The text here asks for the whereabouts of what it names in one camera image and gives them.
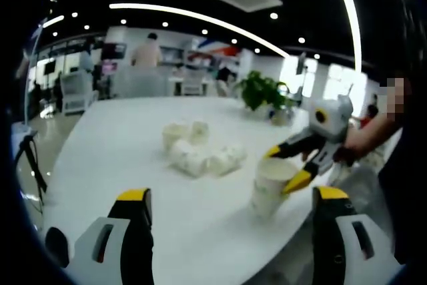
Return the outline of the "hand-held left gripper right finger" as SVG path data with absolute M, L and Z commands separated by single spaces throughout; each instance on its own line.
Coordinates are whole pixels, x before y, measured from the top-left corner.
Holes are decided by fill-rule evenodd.
M 403 268 L 390 239 L 347 193 L 315 187 L 313 214 L 313 284 L 389 284 Z

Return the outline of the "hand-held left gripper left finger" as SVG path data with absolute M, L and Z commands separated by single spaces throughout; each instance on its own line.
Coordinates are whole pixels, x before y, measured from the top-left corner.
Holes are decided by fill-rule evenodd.
M 120 194 L 80 235 L 65 268 L 76 284 L 153 284 L 151 190 Z

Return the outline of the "person's right hand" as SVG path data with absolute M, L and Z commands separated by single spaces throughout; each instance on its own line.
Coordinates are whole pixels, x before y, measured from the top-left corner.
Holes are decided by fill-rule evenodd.
M 364 130 L 350 127 L 345 142 L 337 149 L 333 159 L 350 167 L 368 152 L 369 143 Z

